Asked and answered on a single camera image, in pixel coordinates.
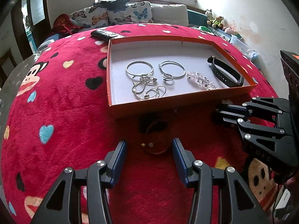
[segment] orange box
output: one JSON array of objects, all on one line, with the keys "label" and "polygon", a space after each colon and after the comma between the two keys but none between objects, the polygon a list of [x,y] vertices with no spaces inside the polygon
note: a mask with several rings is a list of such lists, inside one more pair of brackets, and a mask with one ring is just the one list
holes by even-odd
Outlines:
[{"label": "orange box", "polygon": [[[202,69],[205,70],[202,72],[205,76],[209,75],[206,76],[208,79],[214,83],[222,84],[207,67],[206,60],[211,54],[231,64],[244,77],[243,87],[228,88],[223,84],[217,90],[199,91],[199,88],[197,89],[194,85],[189,85],[186,82],[186,76],[181,79],[174,79],[173,84],[163,82],[157,63],[162,62],[162,60],[174,60],[184,66],[186,73],[192,70],[201,72]],[[167,87],[165,96],[148,100],[138,100],[134,97],[133,83],[130,82],[132,76],[126,73],[126,65],[136,60],[145,60],[154,66],[153,76],[158,78],[158,85],[166,85]],[[255,82],[235,59],[213,41],[181,36],[146,35],[113,39],[109,42],[107,94],[110,110],[116,119],[215,99],[227,99],[232,96],[247,94],[255,86]]]}]

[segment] red bag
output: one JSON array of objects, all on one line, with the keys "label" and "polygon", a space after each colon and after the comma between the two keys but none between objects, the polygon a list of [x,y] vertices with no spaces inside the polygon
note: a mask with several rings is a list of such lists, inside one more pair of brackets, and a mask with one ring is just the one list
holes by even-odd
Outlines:
[{"label": "red bag", "polygon": [[74,25],[67,14],[60,14],[54,21],[53,28],[51,29],[51,34],[59,33],[64,35],[72,35],[77,33],[78,30],[82,29],[84,26],[80,27]]}]

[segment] white pillow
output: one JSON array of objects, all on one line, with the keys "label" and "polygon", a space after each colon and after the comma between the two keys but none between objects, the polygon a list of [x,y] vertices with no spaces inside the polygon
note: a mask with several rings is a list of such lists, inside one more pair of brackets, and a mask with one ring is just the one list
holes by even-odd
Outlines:
[{"label": "white pillow", "polygon": [[188,27],[187,7],[183,4],[151,4],[155,24],[173,24]]},{"label": "white pillow", "polygon": [[110,24],[130,23],[152,23],[152,9],[149,2],[134,3],[108,11]]},{"label": "white pillow", "polygon": [[108,26],[108,13],[107,8],[98,7],[94,5],[81,10],[78,10],[72,14],[68,14],[70,19],[73,19],[81,24],[87,24],[90,26],[106,27]]}]

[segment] orange butterfly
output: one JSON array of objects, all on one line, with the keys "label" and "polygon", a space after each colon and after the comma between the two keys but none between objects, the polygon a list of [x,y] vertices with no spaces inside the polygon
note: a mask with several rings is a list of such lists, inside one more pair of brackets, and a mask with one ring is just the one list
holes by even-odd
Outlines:
[{"label": "orange butterfly", "polygon": [[92,25],[96,25],[101,20],[107,20],[107,18],[108,18],[107,12],[102,13],[101,15],[98,15],[98,16],[93,16],[92,17]]}]

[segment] blue heart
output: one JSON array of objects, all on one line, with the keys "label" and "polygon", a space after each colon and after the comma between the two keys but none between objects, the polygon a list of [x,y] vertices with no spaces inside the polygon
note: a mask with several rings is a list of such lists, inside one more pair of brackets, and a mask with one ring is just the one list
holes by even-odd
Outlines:
[{"label": "blue heart", "polygon": [[30,94],[29,98],[27,99],[27,103],[33,102],[35,100],[35,97],[36,97],[36,91]]},{"label": "blue heart", "polygon": [[50,137],[52,136],[54,127],[52,125],[45,126],[43,125],[39,129],[39,138],[43,144],[46,144]]},{"label": "blue heart", "polygon": [[14,214],[15,216],[17,216],[16,211],[14,210],[13,205],[12,205],[10,202],[8,203],[8,207],[9,207],[9,209],[10,209],[10,212],[11,212],[12,214]]}]

